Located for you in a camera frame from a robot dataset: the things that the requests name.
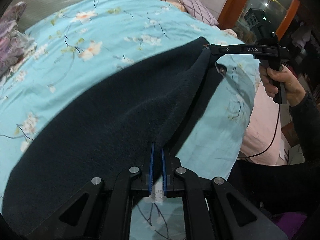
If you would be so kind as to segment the person's right forearm dark sleeve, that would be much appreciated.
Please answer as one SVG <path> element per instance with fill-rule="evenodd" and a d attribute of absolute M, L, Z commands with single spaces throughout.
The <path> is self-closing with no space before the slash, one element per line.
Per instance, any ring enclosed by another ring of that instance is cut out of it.
<path fill-rule="evenodd" d="M 309 92 L 296 106 L 290 106 L 290 114 L 305 162 L 319 164 L 319 109 Z"/>

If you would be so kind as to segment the person's right hand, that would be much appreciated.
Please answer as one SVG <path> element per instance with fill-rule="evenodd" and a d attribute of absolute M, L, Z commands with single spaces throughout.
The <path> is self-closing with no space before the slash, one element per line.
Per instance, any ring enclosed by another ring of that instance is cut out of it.
<path fill-rule="evenodd" d="M 260 63 L 259 75 L 265 87 L 266 94 L 271 98 L 274 98 L 279 93 L 279 89 L 274 83 L 276 81 L 282 83 L 286 90 L 287 101 L 291 107 L 298 105 L 306 95 L 306 91 L 298 79 L 284 65 L 282 65 L 281 71 L 276 71 L 270 67 L 266 68 Z"/>

